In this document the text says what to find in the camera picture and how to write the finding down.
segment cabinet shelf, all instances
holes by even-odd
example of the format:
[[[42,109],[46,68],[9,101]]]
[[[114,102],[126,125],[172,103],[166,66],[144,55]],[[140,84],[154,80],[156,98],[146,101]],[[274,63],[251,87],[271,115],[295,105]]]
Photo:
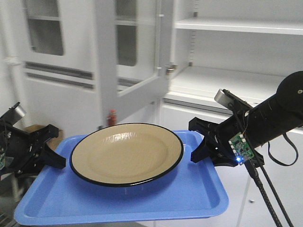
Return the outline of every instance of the cabinet shelf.
[[[53,20],[53,21],[60,21],[59,17],[50,17],[50,16],[33,16],[33,15],[29,15],[28,19],[31,19],[31,20]]]
[[[165,98],[222,108],[214,101],[221,88],[256,106],[275,94],[283,79],[273,75],[187,67],[171,80]]]
[[[136,26],[136,18],[132,16],[117,16],[116,25]]]
[[[303,35],[303,23],[236,20],[192,17],[177,21],[175,28],[191,30],[252,32],[267,34]]]

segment black plate rim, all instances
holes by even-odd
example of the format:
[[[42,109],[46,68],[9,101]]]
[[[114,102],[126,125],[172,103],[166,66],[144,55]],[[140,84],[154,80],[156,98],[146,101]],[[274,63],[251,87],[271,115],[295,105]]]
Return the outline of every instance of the black plate rim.
[[[106,182],[99,182],[99,181],[95,181],[95,180],[92,180],[88,177],[85,177],[83,176],[81,173],[79,173],[76,168],[74,167],[73,163],[72,163],[72,155],[74,153],[74,150],[76,149],[76,147],[78,146],[79,143],[81,143],[85,138],[87,138],[88,136],[98,132],[98,131],[101,131],[101,130],[104,130],[104,129],[107,129],[107,128],[110,128],[110,127],[115,127],[115,126],[119,126],[119,125],[126,125],[126,124],[147,124],[147,125],[153,125],[153,126],[156,126],[156,127],[159,127],[159,128],[163,128],[167,131],[169,131],[170,133],[172,133],[173,135],[175,135],[175,137],[179,140],[180,142],[180,146],[181,146],[181,151],[180,151],[180,155],[178,157],[178,159],[176,160],[176,162],[170,167],[168,168],[166,171],[156,175],[156,176],[153,176],[151,178],[148,178],[148,179],[145,179],[145,180],[141,180],[141,181],[137,181],[137,182],[130,182],[130,183],[106,183]],[[80,178],[84,179],[85,181],[87,182],[90,182],[90,183],[93,183],[93,184],[98,184],[98,185],[102,185],[102,186],[107,186],[107,187],[129,187],[129,186],[134,186],[134,185],[138,185],[138,184],[143,184],[143,183],[147,183],[147,182],[150,182],[150,181],[153,181],[153,180],[156,180],[166,174],[168,174],[171,170],[173,170],[178,164],[179,162],[181,161],[182,157],[183,157],[183,154],[184,154],[184,146],[183,146],[183,142],[182,140],[180,139],[180,137],[174,133],[173,131],[165,128],[165,127],[162,127],[160,125],[156,125],[156,124],[150,124],[150,123],[124,123],[124,124],[116,124],[116,125],[113,125],[113,126],[109,126],[109,127],[106,127],[106,128],[103,128],[103,129],[100,129],[100,130],[97,130],[87,136],[85,136],[83,139],[81,139],[76,145],[75,147],[72,149],[72,152],[70,154],[70,157],[69,157],[69,163],[70,163],[70,166],[71,166],[71,169],[72,171],[77,175],[79,176]]]

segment white cabinet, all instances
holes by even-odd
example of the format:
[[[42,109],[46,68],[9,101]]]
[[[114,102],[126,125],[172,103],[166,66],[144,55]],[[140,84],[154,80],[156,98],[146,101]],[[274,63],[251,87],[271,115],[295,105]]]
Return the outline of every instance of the white cabinet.
[[[167,98],[217,106],[219,88],[250,104],[302,70],[303,2],[176,0]]]

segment glass pane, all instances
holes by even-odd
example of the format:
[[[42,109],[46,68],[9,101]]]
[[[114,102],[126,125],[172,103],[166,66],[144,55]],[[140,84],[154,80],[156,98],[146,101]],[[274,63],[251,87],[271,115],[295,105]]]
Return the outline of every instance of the glass pane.
[[[34,52],[63,55],[57,0],[24,0]]]
[[[118,90],[155,75],[156,0],[116,0]]]

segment blue tray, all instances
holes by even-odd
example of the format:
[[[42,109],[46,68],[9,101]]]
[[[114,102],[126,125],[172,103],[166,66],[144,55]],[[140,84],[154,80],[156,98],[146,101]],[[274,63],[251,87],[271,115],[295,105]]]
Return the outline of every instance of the blue tray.
[[[23,225],[208,218],[223,213],[228,196],[210,159],[197,164],[190,153],[201,142],[194,131],[175,131],[185,151],[178,166],[149,183],[112,188],[79,178],[69,156],[85,135],[65,139],[56,152],[67,159],[63,170],[46,166],[15,210]]]

